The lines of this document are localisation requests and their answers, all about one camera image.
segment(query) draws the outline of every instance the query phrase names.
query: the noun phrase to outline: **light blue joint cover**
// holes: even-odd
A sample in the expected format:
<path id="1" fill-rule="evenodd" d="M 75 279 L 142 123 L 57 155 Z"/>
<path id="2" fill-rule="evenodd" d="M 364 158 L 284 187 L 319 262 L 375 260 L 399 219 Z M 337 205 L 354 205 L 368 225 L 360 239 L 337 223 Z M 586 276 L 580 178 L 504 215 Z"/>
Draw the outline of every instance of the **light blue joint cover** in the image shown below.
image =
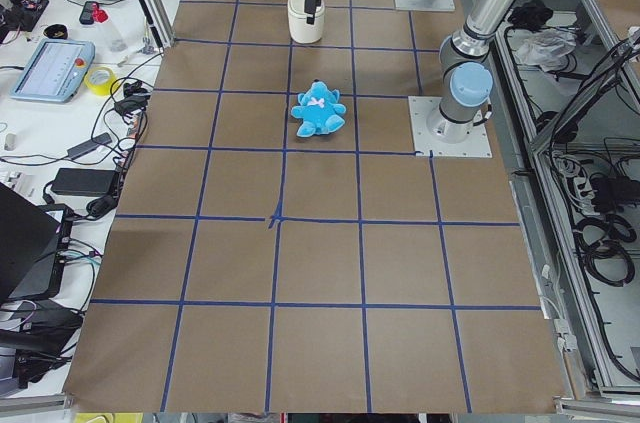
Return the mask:
<path id="1" fill-rule="evenodd" d="M 493 88 L 493 77 L 480 63 L 463 63 L 451 75 L 451 95 L 467 108 L 482 105 Z"/>

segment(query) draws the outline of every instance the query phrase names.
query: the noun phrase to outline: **red object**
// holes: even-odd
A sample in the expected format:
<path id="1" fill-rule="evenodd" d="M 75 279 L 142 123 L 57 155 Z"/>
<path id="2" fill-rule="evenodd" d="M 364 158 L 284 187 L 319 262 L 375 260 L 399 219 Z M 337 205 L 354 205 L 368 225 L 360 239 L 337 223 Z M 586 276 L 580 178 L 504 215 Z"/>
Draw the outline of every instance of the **red object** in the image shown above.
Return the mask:
<path id="1" fill-rule="evenodd" d="M 101 9 L 97 3 L 93 4 L 93 12 L 91 13 L 91 16 L 93 17 L 93 21 L 97 23 L 104 23 L 109 19 L 107 12 Z"/>

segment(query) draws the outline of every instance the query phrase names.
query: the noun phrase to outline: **yellow tape roll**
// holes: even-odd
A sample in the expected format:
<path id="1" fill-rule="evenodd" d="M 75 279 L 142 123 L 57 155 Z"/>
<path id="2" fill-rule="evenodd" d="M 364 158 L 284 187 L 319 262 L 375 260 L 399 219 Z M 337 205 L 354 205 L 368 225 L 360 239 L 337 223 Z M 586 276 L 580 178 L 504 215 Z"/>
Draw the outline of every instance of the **yellow tape roll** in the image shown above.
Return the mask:
<path id="1" fill-rule="evenodd" d="M 105 66 L 91 68 L 84 75 L 84 84 L 98 96 L 108 96 L 114 81 L 116 81 L 116 75 Z M 114 85 L 113 91 L 116 91 L 118 86 L 120 85 Z"/>

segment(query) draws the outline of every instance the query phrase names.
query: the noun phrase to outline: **electronic device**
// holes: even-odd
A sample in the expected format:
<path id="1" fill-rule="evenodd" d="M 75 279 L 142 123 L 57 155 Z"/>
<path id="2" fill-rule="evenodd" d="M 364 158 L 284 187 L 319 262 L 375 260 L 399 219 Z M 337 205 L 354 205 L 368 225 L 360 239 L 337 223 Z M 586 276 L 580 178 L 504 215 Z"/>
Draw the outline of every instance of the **electronic device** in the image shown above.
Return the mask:
<path id="1" fill-rule="evenodd" d="M 60 168 L 51 185 L 58 195 L 104 196 L 112 193 L 118 181 L 114 170 L 89 168 Z"/>
<path id="2" fill-rule="evenodd" d="M 0 327 L 0 348 L 5 352 L 7 349 L 14 350 L 13 353 L 17 357 L 2 358 L 9 360 L 13 378 L 7 380 L 7 385 L 2 385 L 3 382 L 0 381 L 0 396 L 5 395 L 3 390 L 11 393 L 16 389 L 27 388 L 29 383 L 40 381 L 49 370 L 66 364 L 65 360 L 53 361 L 43 358 L 42 353 L 61 355 L 71 336 L 82 325 L 83 318 L 51 300 L 43 300 L 38 306 L 39 311 L 25 321 L 25 316 L 29 315 L 33 307 L 30 303 L 24 302 L 14 314 L 13 320 L 15 322 L 15 315 L 19 315 L 24 318 L 22 323 L 17 327 L 16 324 L 20 322 L 14 323 L 10 327 L 15 327 L 13 330 Z"/>
<path id="3" fill-rule="evenodd" d="M 43 39 L 11 90 L 11 98 L 64 103 L 78 90 L 95 56 L 90 41 Z"/>
<path id="4" fill-rule="evenodd" d="M 83 25 L 93 25 L 93 5 L 97 1 L 89 0 L 82 6 L 82 12 L 80 13 L 80 23 Z"/>
<path id="5" fill-rule="evenodd" d="M 48 5 L 49 0 L 25 0 L 24 4 L 11 8 L 0 6 L 0 19 L 4 21 L 2 27 L 7 31 L 33 31 Z"/>
<path id="6" fill-rule="evenodd" d="M 88 153 L 91 153 L 94 150 L 97 150 L 101 146 L 108 145 L 111 143 L 111 135 L 109 133 L 102 133 L 94 138 L 91 138 L 87 141 L 80 143 L 79 145 L 73 146 L 67 150 L 67 157 L 70 160 L 76 160 L 81 156 L 84 156 Z"/>
<path id="7" fill-rule="evenodd" d="M 9 295 L 7 301 L 42 300 L 51 298 L 60 291 L 64 257 L 59 253 L 69 247 L 73 226 L 69 217 L 73 215 L 73 210 L 67 205 L 44 205 L 39 208 L 58 222 L 58 228 L 38 257 L 38 261 Z"/>
<path id="8" fill-rule="evenodd" d="M 42 257 L 60 223 L 4 185 L 0 185 L 0 207 L 2 304 Z"/>

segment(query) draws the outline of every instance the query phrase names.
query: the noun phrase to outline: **stuffed toy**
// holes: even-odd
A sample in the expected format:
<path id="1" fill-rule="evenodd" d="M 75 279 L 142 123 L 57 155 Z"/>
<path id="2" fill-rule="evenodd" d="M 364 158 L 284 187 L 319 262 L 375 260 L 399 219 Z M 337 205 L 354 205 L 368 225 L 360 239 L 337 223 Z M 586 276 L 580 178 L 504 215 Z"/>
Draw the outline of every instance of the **stuffed toy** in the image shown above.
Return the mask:
<path id="1" fill-rule="evenodd" d="M 328 135 L 338 131 L 344 125 L 344 115 L 347 109 L 338 103 L 340 92 L 329 91 L 322 81 L 314 80 L 306 93 L 298 94 L 300 106 L 291 109 L 294 118 L 302 120 L 302 125 L 296 133 L 302 138 L 313 135 Z"/>

